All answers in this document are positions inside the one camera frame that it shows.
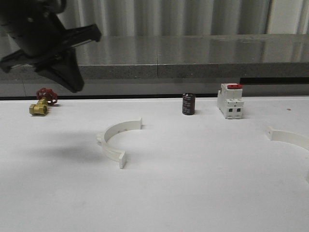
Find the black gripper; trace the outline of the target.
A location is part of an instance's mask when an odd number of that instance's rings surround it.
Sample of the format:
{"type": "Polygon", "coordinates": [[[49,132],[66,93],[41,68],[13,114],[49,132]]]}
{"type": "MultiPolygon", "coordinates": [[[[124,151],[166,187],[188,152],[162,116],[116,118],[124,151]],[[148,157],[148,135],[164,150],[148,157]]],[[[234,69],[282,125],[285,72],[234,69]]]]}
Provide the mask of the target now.
{"type": "Polygon", "coordinates": [[[84,87],[76,50],[89,41],[100,41],[97,25],[65,29],[57,14],[65,11],[65,0],[2,0],[0,25],[19,50],[2,58],[6,73],[16,65],[36,65],[36,73],[62,85],[72,93],[84,87]]]}

